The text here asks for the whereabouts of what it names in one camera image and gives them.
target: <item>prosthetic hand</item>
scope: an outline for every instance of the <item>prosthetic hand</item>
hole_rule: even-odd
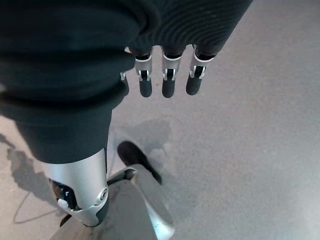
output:
[[[162,46],[166,98],[194,45],[186,92],[198,92],[251,0],[11,0],[0,7],[0,110],[43,162],[58,205],[89,227],[108,210],[106,146],[112,109],[136,68],[152,93]],[[130,53],[124,51],[129,47]]]

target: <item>black sleeve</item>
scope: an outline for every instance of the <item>black sleeve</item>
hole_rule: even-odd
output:
[[[0,111],[47,163],[107,145],[124,48],[220,51],[251,0],[11,0],[0,5]]]

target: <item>silver metal part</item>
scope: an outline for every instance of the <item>silver metal part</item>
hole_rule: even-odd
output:
[[[126,79],[126,73],[120,72],[121,81],[124,81]]]
[[[73,217],[51,240],[169,240],[174,232],[162,187],[142,165],[132,165],[109,181],[108,218],[94,228]]]
[[[147,81],[151,80],[151,73],[152,73],[152,54],[146,60],[135,59],[135,71],[138,74],[139,81],[143,80],[142,71],[146,71]]]
[[[135,164],[116,173],[111,179],[127,179],[140,193],[158,240],[169,240],[174,235],[174,223],[166,206],[167,197],[149,171]]]
[[[173,77],[171,80],[172,81],[176,80],[181,57],[182,56],[179,56],[177,58],[169,58],[165,55],[164,51],[162,50],[162,72],[163,72],[163,79],[165,81],[168,80],[168,69],[173,69]]]
[[[70,209],[64,199],[59,199],[58,205],[86,226],[96,226],[96,214],[108,199],[105,149],[72,163],[43,163],[43,170],[47,178],[73,190],[79,209]]]
[[[199,77],[199,79],[202,79],[205,76],[206,69],[209,65],[209,63],[214,59],[213,57],[208,60],[201,60],[197,57],[196,55],[197,48],[194,47],[193,49],[193,54],[192,54],[192,59],[191,59],[191,64],[190,64],[190,77],[194,78],[195,77],[195,72],[197,67],[203,67],[202,68],[202,73]]]

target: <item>concrete floor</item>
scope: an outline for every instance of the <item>concrete floor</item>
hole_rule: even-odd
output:
[[[163,176],[174,240],[320,239],[320,2],[256,0],[188,96],[192,49],[173,98],[137,76],[114,110],[114,146],[127,134]],[[63,213],[14,124],[0,117],[0,239],[49,239]]]

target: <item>black shoe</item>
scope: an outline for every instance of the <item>black shoe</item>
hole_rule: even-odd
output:
[[[123,141],[119,144],[117,152],[120,159],[127,167],[134,164],[140,164],[151,172],[152,176],[160,185],[162,184],[160,174],[150,165],[146,155],[134,143]]]

